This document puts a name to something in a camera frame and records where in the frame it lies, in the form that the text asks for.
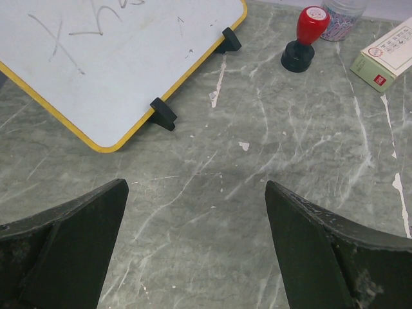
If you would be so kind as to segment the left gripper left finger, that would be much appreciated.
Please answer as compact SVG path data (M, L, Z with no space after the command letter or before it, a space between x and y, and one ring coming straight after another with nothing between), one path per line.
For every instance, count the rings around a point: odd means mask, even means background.
M1 308L96 308L129 187L112 180L1 226Z

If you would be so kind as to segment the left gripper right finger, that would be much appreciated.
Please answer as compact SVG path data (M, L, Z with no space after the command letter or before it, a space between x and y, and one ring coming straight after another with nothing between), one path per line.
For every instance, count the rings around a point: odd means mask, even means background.
M410 308L411 240L355 223L276 182L265 203L291 308Z

